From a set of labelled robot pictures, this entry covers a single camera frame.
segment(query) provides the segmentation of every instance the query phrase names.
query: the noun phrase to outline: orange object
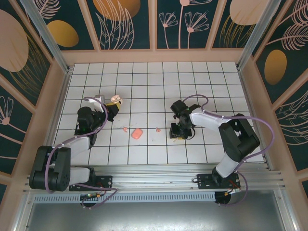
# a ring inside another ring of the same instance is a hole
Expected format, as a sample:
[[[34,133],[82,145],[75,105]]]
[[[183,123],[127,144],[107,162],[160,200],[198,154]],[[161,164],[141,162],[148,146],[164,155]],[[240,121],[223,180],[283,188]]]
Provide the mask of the orange object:
[[[131,134],[132,138],[135,140],[139,139],[140,136],[143,134],[143,131],[140,128],[136,128],[133,133]]]

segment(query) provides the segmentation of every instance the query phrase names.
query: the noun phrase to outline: white arm segment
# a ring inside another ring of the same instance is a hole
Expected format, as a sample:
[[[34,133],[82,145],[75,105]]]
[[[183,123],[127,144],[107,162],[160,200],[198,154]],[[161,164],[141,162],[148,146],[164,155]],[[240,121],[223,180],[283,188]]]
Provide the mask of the white arm segment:
[[[222,123],[227,123],[228,121],[230,121],[230,119],[222,119],[222,118],[220,119],[215,116],[205,114],[200,108],[193,110],[192,113],[190,114],[190,118],[192,124],[211,129],[212,131],[217,131]]]

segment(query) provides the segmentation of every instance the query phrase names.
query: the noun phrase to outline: leaf drawing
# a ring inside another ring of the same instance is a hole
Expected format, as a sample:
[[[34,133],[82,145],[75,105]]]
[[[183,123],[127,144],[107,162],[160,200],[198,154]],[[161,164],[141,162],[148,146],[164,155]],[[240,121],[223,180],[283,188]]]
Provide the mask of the leaf drawing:
[[[99,43],[103,50],[131,49],[134,41],[134,26],[127,9],[118,1],[118,11],[111,0],[97,0],[103,17],[96,13],[101,25]]]
[[[59,0],[33,0],[42,18],[52,19],[60,9]]]
[[[282,105],[276,115],[287,144],[308,143],[308,91],[299,99]]]

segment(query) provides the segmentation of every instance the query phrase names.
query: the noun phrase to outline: yellow object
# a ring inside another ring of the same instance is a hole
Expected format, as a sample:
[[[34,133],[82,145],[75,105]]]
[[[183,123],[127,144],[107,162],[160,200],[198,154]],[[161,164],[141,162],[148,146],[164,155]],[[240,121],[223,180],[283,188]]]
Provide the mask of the yellow object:
[[[55,20],[47,25],[56,43],[63,47],[74,47],[79,42],[75,29],[67,22]]]
[[[18,72],[27,63],[28,54],[27,34],[23,27],[9,13],[0,10],[0,66]]]
[[[269,0],[232,0],[230,17],[238,25],[248,26],[259,21]]]
[[[282,79],[287,68],[287,57],[280,50],[273,50],[265,61],[264,75],[266,81],[275,85]]]
[[[93,0],[96,9],[101,15],[113,21],[119,21],[120,18],[121,12],[118,2],[123,10],[127,9],[130,17],[134,17],[140,9],[140,0]]]

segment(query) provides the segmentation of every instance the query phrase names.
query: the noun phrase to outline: flower drawing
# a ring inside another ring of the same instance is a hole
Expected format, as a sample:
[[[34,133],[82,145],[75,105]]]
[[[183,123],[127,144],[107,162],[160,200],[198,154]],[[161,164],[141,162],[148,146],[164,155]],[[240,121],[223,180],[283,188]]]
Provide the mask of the flower drawing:
[[[192,12],[185,14],[185,24],[188,31],[187,48],[189,48],[190,34],[193,32],[208,30],[209,24],[207,24],[207,12],[195,13],[192,17]]]
[[[176,26],[179,23],[176,20],[177,18],[174,15],[174,13],[166,13],[166,15],[164,13],[160,13],[159,19],[160,19],[160,22],[162,23],[162,25],[164,27],[166,45],[167,45],[167,49],[169,49],[168,41],[167,41],[167,35],[166,35],[166,28],[170,27],[170,26]]]

